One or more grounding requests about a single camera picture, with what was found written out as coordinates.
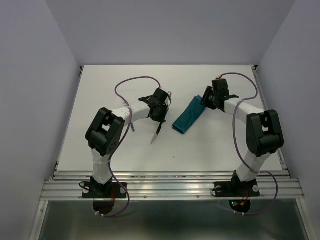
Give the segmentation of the teal cloth napkin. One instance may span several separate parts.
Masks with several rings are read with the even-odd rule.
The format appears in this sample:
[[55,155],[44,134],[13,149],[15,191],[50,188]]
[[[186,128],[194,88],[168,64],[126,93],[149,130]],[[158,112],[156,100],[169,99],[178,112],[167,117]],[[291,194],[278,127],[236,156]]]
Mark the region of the teal cloth napkin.
[[202,97],[200,95],[195,96],[189,103],[188,107],[178,117],[178,119],[172,124],[172,128],[178,133],[184,135],[190,127],[198,120],[203,114],[206,107],[201,104]]

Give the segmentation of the teal handled fork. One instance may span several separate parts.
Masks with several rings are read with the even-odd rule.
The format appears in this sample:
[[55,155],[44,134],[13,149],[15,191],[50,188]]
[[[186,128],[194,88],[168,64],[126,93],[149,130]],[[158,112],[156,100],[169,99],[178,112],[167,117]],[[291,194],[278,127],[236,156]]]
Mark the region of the teal handled fork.
[[[122,101],[122,104],[123,104],[124,107],[127,107],[127,106],[128,106],[125,101]],[[135,127],[134,127],[133,122],[131,122],[130,127],[131,127],[132,132],[135,132]]]

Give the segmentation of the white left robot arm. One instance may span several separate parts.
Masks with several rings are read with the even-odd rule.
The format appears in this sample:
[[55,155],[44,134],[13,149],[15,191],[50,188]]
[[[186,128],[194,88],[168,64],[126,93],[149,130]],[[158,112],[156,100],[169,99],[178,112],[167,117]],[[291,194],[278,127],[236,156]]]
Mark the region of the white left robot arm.
[[172,93],[157,88],[153,95],[141,97],[136,102],[122,108],[109,110],[101,108],[91,125],[85,139],[93,156],[93,171],[90,181],[95,183],[94,191],[100,197],[111,193],[112,173],[109,167],[112,155],[121,144],[123,129],[133,122],[151,119],[159,123],[152,142],[159,135],[171,104]]

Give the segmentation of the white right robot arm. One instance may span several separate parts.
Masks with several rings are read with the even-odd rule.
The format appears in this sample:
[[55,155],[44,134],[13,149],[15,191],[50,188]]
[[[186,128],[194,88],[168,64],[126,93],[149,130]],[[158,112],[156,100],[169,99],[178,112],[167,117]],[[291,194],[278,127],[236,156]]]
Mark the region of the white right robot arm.
[[[256,87],[254,96],[241,99],[235,94],[230,94],[226,79],[217,78],[212,81],[212,86],[206,88],[201,100],[201,104],[206,108],[232,115],[233,142],[241,161],[230,182],[231,192],[235,195],[242,195],[248,190],[248,183],[256,179],[265,161],[284,145],[278,112],[247,103],[257,96]],[[244,157],[237,142],[236,120],[240,120],[246,126],[247,153]]]

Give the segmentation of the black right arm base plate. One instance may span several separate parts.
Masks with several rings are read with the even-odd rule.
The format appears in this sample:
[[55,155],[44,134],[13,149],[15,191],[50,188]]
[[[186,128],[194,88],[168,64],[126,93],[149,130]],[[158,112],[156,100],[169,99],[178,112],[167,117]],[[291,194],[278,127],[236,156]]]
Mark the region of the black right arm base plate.
[[217,198],[259,197],[257,181],[232,183],[231,181],[216,181],[211,195]]

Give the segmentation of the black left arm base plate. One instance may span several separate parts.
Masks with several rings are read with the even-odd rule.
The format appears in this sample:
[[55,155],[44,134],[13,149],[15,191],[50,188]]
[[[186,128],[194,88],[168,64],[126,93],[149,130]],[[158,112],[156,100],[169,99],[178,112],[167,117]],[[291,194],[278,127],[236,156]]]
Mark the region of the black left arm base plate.
[[98,183],[83,181],[79,183],[83,199],[125,199],[126,191],[116,182],[100,186]]

